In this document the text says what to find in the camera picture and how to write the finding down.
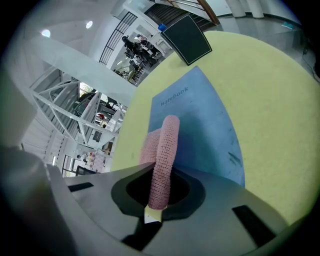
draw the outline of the white pillar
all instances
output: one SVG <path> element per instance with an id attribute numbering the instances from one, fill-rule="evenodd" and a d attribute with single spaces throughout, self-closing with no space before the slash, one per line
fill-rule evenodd
<path id="1" fill-rule="evenodd" d="M 225 1 L 235 18 L 246 16 L 244 8 L 239 0 L 225 0 Z"/>
<path id="2" fill-rule="evenodd" d="M 259 0 L 246 0 L 249 6 L 250 11 L 252 12 L 252 16 L 256 19 L 262 19 L 264 17 L 264 13 L 261 8 L 261 4 Z"/>
<path id="3" fill-rule="evenodd" d="M 32 38 L 27 46 L 43 61 L 129 106 L 136 87 L 97 61 L 41 34 Z"/>
<path id="4" fill-rule="evenodd" d="M 158 24 L 155 23 L 150 17 L 145 15 L 142 11 L 140 11 L 137 7 L 135 7 L 135 5 L 132 2 L 125 2 L 123 4 L 123 8 L 126 9 L 128 12 L 132 13 L 133 15 L 137 16 L 138 18 L 146 21 L 148 24 L 150 24 L 158 31 Z"/>

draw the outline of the blue object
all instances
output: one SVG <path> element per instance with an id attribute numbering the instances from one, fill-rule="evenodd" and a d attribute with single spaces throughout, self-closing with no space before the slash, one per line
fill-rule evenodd
<path id="1" fill-rule="evenodd" d="M 165 30 L 167 29 L 167 26 L 166 26 L 165 24 L 161 23 L 161 24 L 158 26 L 158 29 L 159 29 L 161 32 L 163 32 L 163 31 L 165 31 Z"/>
<path id="2" fill-rule="evenodd" d="M 198 66 L 153 97 L 148 132 L 161 128 L 168 115 L 180 119 L 174 165 L 213 173 L 245 186 L 235 129 L 216 90 Z"/>

